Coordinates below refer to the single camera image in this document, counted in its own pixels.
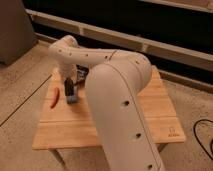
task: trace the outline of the wooden tabletop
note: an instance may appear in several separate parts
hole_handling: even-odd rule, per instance
[[[79,87],[79,102],[68,105],[60,79],[55,68],[44,99],[33,149],[100,146],[85,100],[84,87]],[[50,109],[55,87],[60,89],[60,99],[56,107]],[[156,67],[153,66],[152,79],[138,97],[155,143],[185,141],[180,121]]]

